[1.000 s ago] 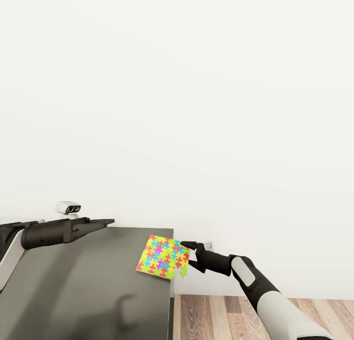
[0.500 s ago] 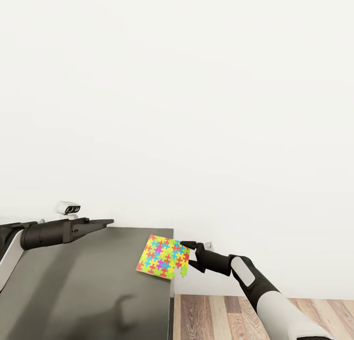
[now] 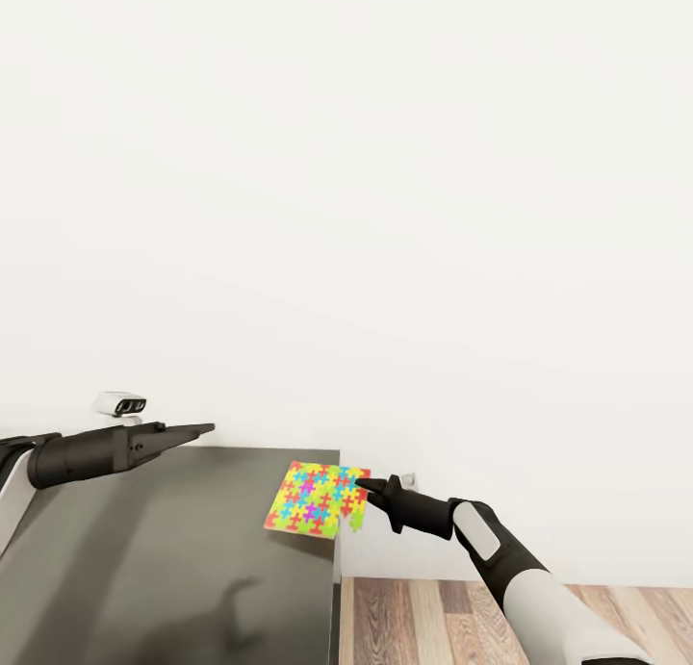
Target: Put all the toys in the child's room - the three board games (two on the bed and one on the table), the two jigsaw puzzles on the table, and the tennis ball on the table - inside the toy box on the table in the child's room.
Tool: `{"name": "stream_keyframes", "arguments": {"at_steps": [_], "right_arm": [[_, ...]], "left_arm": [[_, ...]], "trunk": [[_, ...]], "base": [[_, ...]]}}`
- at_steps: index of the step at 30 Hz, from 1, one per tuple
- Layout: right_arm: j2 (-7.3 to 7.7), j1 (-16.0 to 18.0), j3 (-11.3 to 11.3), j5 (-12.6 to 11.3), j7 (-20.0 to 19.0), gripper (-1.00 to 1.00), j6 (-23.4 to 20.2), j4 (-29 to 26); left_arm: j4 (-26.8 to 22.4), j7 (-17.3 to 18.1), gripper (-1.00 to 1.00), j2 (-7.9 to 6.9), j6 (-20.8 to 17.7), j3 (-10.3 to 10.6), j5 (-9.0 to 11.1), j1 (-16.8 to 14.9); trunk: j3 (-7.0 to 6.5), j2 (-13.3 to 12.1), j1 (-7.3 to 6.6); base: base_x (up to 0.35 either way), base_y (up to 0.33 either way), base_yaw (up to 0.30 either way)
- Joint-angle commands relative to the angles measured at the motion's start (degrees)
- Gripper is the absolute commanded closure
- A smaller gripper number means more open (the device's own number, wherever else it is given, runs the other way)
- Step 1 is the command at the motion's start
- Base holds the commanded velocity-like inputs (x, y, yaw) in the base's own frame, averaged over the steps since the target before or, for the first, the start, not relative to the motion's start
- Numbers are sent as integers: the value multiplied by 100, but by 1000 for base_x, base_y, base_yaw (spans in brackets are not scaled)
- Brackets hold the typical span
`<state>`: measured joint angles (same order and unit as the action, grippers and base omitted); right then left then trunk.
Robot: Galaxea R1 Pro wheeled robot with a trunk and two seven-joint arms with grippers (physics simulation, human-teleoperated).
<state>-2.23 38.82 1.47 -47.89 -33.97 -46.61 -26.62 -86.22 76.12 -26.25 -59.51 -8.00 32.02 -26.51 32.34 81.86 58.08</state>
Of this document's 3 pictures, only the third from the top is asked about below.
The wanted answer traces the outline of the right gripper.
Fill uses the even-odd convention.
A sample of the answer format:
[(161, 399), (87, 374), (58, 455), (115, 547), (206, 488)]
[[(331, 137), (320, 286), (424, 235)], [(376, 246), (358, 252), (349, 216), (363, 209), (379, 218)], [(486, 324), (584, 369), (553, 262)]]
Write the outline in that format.
[(355, 483), (369, 490), (368, 502), (388, 513), (395, 533), (401, 533), (404, 525), (426, 533), (425, 512), (430, 496), (403, 489), (400, 477), (394, 473), (389, 480), (359, 477)]

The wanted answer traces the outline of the jigsaw puzzle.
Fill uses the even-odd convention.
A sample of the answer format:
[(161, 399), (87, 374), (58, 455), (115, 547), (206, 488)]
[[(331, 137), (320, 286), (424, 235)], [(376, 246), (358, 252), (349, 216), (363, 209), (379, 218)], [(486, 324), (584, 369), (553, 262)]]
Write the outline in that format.
[(355, 481), (371, 475), (368, 469), (293, 463), (264, 527), (334, 539), (343, 513), (345, 519), (350, 515), (356, 534), (362, 529), (369, 490)]

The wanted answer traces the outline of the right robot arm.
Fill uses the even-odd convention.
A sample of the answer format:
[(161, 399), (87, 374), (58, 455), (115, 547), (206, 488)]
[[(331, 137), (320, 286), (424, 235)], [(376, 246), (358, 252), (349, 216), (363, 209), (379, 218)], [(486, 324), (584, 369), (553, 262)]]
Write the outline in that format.
[(455, 532), (530, 665), (659, 665), (551, 574), (479, 500), (431, 499), (419, 493), (416, 473), (355, 483), (388, 513), (395, 533), (408, 525), (450, 541)]

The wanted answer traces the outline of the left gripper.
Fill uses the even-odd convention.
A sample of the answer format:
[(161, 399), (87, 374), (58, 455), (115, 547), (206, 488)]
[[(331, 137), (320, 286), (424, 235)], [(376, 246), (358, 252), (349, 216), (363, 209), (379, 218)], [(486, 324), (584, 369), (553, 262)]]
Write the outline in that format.
[(75, 481), (128, 472), (166, 449), (186, 446), (215, 429), (214, 423), (166, 427), (149, 422), (77, 432), (67, 450), (67, 469)]

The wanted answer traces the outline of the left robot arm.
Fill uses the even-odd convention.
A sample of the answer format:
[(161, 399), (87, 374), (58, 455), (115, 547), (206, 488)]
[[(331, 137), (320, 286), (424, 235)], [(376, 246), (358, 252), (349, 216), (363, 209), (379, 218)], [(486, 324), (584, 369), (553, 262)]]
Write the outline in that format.
[(36, 492), (61, 483), (128, 472), (162, 451), (186, 446), (214, 423), (142, 423), (148, 399), (102, 390), (92, 411), (106, 417), (105, 428), (0, 439), (0, 560), (24, 519)]

